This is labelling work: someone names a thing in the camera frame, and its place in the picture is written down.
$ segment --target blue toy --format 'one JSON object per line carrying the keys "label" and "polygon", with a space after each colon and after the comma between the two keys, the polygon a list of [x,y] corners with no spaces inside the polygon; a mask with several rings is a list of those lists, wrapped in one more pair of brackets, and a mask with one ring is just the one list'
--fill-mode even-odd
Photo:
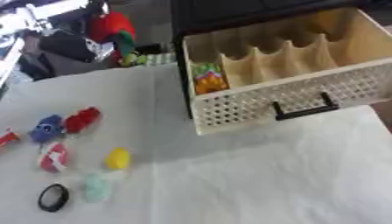
{"label": "blue toy", "polygon": [[61,135],[63,127],[62,118],[59,115],[48,116],[30,132],[30,137],[35,143],[43,144]]}

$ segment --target red toy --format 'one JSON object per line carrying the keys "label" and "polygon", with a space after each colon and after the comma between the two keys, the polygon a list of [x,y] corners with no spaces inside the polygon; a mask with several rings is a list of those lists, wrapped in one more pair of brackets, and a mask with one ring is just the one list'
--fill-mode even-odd
{"label": "red toy", "polygon": [[67,161],[67,149],[61,143],[52,143],[42,150],[38,164],[47,172],[63,172]]}
{"label": "red toy", "polygon": [[90,22],[88,36],[98,42],[103,43],[111,35],[119,31],[125,31],[135,38],[135,28],[133,24],[120,12],[111,11],[105,17],[95,17]]}
{"label": "red toy", "polygon": [[19,140],[17,134],[12,132],[10,129],[7,129],[7,132],[7,134],[0,136],[0,147],[3,147],[10,142]]}
{"label": "red toy", "polygon": [[65,122],[66,132],[79,133],[93,123],[100,114],[101,112],[97,108],[91,107],[79,111],[77,115],[71,115]]}

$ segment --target red toy on shelf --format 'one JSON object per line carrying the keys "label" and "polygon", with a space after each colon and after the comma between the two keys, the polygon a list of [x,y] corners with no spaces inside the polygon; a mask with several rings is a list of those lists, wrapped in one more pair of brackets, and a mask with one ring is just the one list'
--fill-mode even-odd
{"label": "red toy on shelf", "polygon": [[66,132],[79,133],[93,123],[100,114],[101,112],[97,108],[91,107],[79,111],[77,115],[69,116],[65,121]]}
{"label": "red toy on shelf", "polygon": [[10,129],[7,129],[7,132],[7,134],[0,136],[0,147],[3,147],[10,142],[20,140],[17,134],[12,132]]}

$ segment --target red toy car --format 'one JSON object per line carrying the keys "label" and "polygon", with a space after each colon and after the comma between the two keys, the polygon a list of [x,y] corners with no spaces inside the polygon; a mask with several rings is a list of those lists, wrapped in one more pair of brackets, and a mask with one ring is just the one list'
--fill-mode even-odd
{"label": "red toy car", "polygon": [[66,119],[65,126],[67,133],[79,133],[88,125],[93,123],[101,112],[94,107],[83,109],[77,115],[71,115]]}

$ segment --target red and white toy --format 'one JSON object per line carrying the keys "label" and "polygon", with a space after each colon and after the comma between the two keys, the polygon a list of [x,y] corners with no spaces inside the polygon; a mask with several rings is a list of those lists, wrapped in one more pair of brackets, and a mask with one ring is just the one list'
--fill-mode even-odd
{"label": "red and white toy", "polygon": [[7,134],[0,136],[0,147],[5,146],[14,141],[20,140],[17,134],[11,131],[11,129],[7,129]]}
{"label": "red and white toy", "polygon": [[51,143],[39,156],[38,165],[48,172],[63,172],[67,167],[68,152],[61,143]]}

